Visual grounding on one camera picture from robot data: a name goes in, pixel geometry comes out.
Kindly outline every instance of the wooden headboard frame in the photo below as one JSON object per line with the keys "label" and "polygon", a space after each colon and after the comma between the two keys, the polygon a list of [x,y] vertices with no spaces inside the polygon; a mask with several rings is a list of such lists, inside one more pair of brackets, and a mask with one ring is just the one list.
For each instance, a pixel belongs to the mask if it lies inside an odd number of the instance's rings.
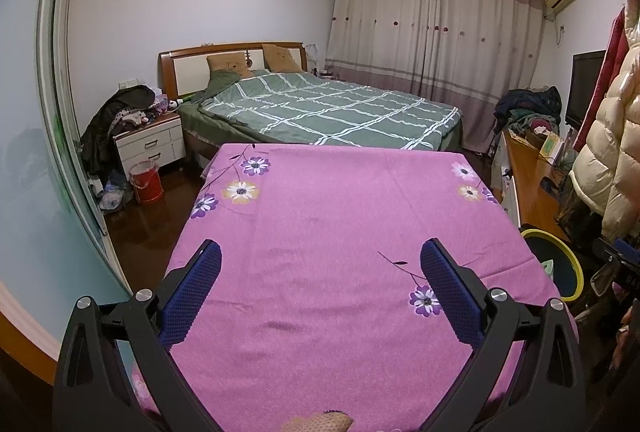
{"label": "wooden headboard frame", "polygon": [[252,61],[249,58],[250,50],[262,50],[262,44],[272,44],[286,49],[300,50],[300,66],[306,72],[306,52],[305,47],[300,42],[248,42],[243,44],[222,44],[205,45],[199,47],[189,47],[188,49],[169,50],[161,52],[158,56],[162,71],[162,89],[169,99],[178,99],[178,83],[175,78],[174,60],[177,58],[187,58],[188,56],[199,56],[201,54],[214,54],[216,52],[233,52],[243,50],[246,55],[246,64],[249,68]]}

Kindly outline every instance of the red trash can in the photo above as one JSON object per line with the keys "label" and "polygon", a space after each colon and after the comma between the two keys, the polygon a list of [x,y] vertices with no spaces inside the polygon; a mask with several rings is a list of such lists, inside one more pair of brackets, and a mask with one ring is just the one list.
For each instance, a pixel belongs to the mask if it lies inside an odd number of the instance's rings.
{"label": "red trash can", "polygon": [[162,199],[164,190],[158,174],[158,163],[142,161],[129,169],[129,180],[141,205]]}

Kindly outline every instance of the plaid blanket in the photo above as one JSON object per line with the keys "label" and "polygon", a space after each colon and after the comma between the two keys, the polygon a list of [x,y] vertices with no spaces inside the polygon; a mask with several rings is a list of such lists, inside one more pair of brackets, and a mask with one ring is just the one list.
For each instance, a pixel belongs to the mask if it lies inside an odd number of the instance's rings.
{"label": "plaid blanket", "polygon": [[456,107],[310,74],[241,79],[200,104],[286,143],[437,150],[459,121]]}

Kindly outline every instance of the television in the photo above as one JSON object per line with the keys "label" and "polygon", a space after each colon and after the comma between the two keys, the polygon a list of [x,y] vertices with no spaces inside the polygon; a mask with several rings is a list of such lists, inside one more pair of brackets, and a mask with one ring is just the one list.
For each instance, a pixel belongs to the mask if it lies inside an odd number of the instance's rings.
{"label": "television", "polygon": [[589,108],[593,91],[596,88],[605,52],[604,50],[596,50],[594,52],[574,54],[571,89],[564,120],[567,125],[575,129],[580,129],[584,117],[587,115],[587,109]]}

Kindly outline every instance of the green bedspread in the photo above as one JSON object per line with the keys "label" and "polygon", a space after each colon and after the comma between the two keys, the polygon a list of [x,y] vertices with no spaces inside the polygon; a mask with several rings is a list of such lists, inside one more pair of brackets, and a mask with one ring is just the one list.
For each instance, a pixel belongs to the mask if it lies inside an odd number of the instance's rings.
{"label": "green bedspread", "polygon": [[311,74],[238,80],[217,71],[204,93],[180,107],[191,122],[196,105],[200,117],[227,125],[240,139],[316,145],[437,150],[460,120],[456,107]]}

